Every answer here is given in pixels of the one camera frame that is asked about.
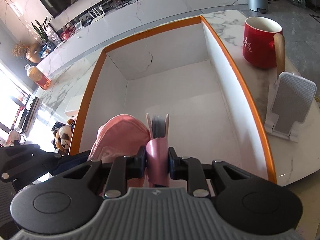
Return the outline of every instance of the pink cylindrical object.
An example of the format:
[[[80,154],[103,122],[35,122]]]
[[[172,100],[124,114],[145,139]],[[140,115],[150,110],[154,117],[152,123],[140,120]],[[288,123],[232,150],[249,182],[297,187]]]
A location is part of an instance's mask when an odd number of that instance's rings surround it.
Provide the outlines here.
[[[146,151],[149,182],[168,187],[168,138],[156,138],[149,141],[146,146]]]

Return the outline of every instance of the orange juice bottle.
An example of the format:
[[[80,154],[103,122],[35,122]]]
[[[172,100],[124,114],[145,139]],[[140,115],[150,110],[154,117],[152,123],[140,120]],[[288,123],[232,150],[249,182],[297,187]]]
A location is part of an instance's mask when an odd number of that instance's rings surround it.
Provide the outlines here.
[[[28,77],[31,78],[39,87],[43,90],[48,88],[51,81],[35,66],[26,65],[25,70],[27,71]]]

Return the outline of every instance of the plush toy face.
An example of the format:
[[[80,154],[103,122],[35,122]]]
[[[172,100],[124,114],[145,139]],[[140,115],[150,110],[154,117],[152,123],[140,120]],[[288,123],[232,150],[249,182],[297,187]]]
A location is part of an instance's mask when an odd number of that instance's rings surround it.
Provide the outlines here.
[[[57,130],[57,133],[55,135],[55,144],[56,147],[63,152],[67,153],[70,148],[70,142],[72,137],[72,128],[69,125],[65,125],[60,127]]]

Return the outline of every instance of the beige floor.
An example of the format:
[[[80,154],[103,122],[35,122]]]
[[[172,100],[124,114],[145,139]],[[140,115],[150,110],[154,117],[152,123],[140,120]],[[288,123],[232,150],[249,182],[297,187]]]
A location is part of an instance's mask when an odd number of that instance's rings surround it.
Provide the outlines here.
[[[320,223],[320,171],[288,185],[287,189],[294,192],[303,205],[297,231],[305,240],[314,240]]]

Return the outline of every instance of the mug rim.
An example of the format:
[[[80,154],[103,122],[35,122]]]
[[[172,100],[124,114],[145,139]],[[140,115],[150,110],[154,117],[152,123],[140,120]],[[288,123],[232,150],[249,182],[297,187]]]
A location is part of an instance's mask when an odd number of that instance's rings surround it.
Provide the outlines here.
[[[264,21],[273,22],[273,23],[275,23],[276,25],[278,25],[278,26],[280,27],[280,30],[277,31],[277,32],[268,32],[268,31],[264,31],[264,30],[258,29],[258,28],[256,28],[256,27],[253,27],[252,25],[250,25],[250,24],[247,22],[248,19],[253,19],[253,18],[261,18],[261,19],[263,19]],[[248,18],[245,20],[245,24],[247,24],[249,27],[251,27],[251,28],[253,28],[253,29],[255,29],[255,30],[258,30],[258,31],[261,31],[261,32],[266,32],[266,33],[280,33],[280,32],[282,32],[282,30],[283,30],[283,29],[282,29],[282,26],[281,26],[279,23],[277,23],[276,21],[274,21],[274,20],[272,20],[272,19],[266,18],[266,17],[259,17],[259,16],[248,17]]]

